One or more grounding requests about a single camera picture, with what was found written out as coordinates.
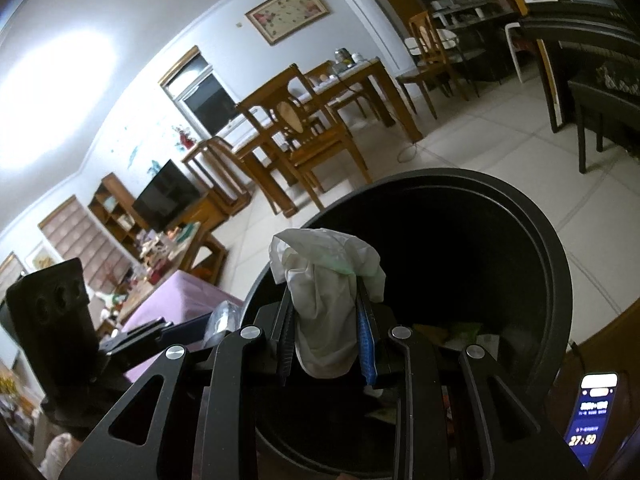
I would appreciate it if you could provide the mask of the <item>left cream sleeve forearm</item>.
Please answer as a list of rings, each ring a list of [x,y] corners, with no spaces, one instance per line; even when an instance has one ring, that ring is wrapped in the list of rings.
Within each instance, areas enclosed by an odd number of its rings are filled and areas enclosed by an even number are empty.
[[[44,459],[38,467],[40,474],[47,480],[58,480],[62,470],[81,445],[82,442],[69,432],[56,436],[47,447]]]

